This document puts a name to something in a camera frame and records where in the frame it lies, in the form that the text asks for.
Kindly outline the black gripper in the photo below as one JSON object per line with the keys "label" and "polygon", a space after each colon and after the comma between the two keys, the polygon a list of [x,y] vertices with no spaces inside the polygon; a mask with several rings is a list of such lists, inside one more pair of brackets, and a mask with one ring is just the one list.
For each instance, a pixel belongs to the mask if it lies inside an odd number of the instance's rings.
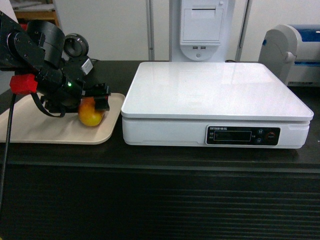
{"label": "black gripper", "polygon": [[70,58],[62,63],[58,70],[61,75],[37,76],[34,102],[43,113],[75,113],[78,111],[81,98],[93,97],[94,109],[109,111],[110,87],[99,83],[85,90],[86,77],[93,69],[92,60],[88,56]]}

